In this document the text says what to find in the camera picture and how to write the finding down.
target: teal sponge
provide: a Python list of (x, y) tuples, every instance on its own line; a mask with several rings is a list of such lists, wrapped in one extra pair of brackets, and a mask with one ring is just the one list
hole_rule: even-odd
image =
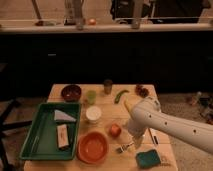
[(154, 149), (137, 153), (136, 161), (140, 168), (150, 168), (161, 163), (158, 153)]

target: small cup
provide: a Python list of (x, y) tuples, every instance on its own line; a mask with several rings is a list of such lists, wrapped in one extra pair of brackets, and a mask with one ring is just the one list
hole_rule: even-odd
[(101, 109), (97, 106), (91, 106), (86, 110), (86, 117), (92, 124), (95, 124), (99, 121), (101, 114)]
[(113, 82), (110, 79), (104, 80), (104, 92), (105, 94), (110, 94), (112, 91)]
[(96, 100), (96, 92), (93, 91), (93, 90), (89, 90), (87, 92), (87, 102), (90, 104), (90, 105), (93, 105), (95, 104), (95, 100)]

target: red apple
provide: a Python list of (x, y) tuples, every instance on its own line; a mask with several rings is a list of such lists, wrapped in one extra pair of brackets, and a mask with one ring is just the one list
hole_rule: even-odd
[(118, 137), (121, 134), (121, 128), (118, 124), (113, 123), (110, 127), (109, 133), (113, 137)]

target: white cup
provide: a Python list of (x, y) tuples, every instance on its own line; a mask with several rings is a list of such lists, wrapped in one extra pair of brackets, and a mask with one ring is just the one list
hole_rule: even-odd
[(91, 106), (86, 110), (86, 118), (92, 124), (100, 120), (101, 114), (101, 109), (98, 106)]

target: floor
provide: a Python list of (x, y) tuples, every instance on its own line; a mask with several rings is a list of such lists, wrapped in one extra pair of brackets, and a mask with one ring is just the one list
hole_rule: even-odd
[[(63, 25), (66, 15), (65, 2), (68, 0), (0, 0), (0, 24), (4, 27), (32, 26), (41, 17), (46, 21), (46, 25)], [(38, 6), (38, 13), (34, 9), (33, 2)], [(82, 0), (83, 16), (86, 24), (91, 18), (97, 24), (115, 24), (110, 14), (111, 0)], [(213, 18), (213, 8), (203, 10), (199, 22), (209, 22)], [(142, 23), (150, 24), (147, 17), (143, 18)]]
[[(200, 105), (189, 106), (186, 99), (195, 95), (194, 93), (172, 93), (158, 94), (162, 111), (166, 114), (176, 117), (194, 120), (196, 122), (205, 122), (200, 116)], [(7, 122), (31, 120), (40, 103), (47, 100), (45, 97), (36, 98), (18, 98), (21, 106), (12, 111)], [(0, 102), (0, 113), (4, 110), (7, 102)], [(20, 149), (26, 138), (28, 128), (22, 128), (14, 131), (8, 131), (4, 138), (9, 161), (16, 166), (18, 171), (23, 169), (24, 161), (19, 160)], [(170, 136), (172, 148), (176, 157), (177, 165), (180, 171), (212, 171), (213, 155), (201, 151), (189, 144), (186, 144)]]

